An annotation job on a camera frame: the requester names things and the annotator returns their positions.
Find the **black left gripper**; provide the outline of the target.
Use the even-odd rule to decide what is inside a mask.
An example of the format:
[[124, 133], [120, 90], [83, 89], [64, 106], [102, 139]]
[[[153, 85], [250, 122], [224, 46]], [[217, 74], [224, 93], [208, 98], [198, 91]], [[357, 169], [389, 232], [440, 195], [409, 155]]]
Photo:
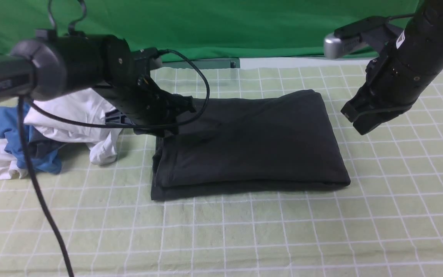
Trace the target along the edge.
[[135, 134], [156, 137], [177, 135], [177, 117], [197, 110], [191, 96], [160, 89], [150, 76], [150, 58], [160, 57], [158, 49], [125, 52], [108, 50], [105, 85], [95, 91], [115, 108], [105, 115], [105, 125], [132, 127]]

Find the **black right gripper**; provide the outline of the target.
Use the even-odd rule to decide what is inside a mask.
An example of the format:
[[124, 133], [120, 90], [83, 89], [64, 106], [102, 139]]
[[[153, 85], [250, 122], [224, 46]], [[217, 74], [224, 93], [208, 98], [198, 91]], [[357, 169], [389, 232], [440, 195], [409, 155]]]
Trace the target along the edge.
[[341, 113], [360, 135], [408, 111], [424, 89], [422, 48], [390, 23], [361, 34], [379, 56], [367, 64], [364, 84]]

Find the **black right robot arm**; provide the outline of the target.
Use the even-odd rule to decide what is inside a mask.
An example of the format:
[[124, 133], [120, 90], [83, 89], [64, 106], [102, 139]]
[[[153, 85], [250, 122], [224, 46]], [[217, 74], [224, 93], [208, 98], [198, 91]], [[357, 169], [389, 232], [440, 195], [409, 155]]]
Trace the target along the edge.
[[425, 0], [407, 17], [400, 33], [390, 28], [394, 16], [371, 16], [334, 31], [334, 37], [358, 38], [379, 54], [341, 109], [361, 135], [409, 111], [443, 70], [443, 0]]

